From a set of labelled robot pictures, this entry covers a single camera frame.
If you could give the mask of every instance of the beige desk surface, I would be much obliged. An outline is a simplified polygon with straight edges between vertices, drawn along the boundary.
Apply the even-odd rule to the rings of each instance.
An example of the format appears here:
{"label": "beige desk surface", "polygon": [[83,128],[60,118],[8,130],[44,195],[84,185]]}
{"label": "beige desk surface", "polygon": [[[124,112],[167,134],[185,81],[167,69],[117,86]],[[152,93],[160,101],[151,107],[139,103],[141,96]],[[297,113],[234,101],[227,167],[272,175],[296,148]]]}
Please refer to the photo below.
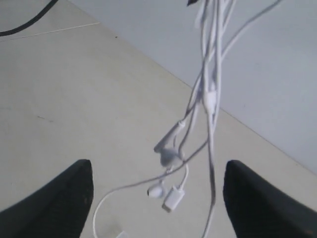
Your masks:
{"label": "beige desk surface", "polygon": [[[100,24],[0,42],[0,55],[0,210],[82,158],[93,164],[92,211],[109,189],[162,172],[153,146],[182,117],[190,89],[180,80]],[[205,137],[201,115],[186,152]],[[225,112],[215,148],[210,237],[235,237],[222,200],[231,159],[317,210],[317,178]],[[206,165],[204,151],[173,214],[147,198],[147,186],[115,194],[98,216],[100,237],[122,228],[131,238],[199,238],[210,202]],[[83,238],[93,237],[91,215]]]}

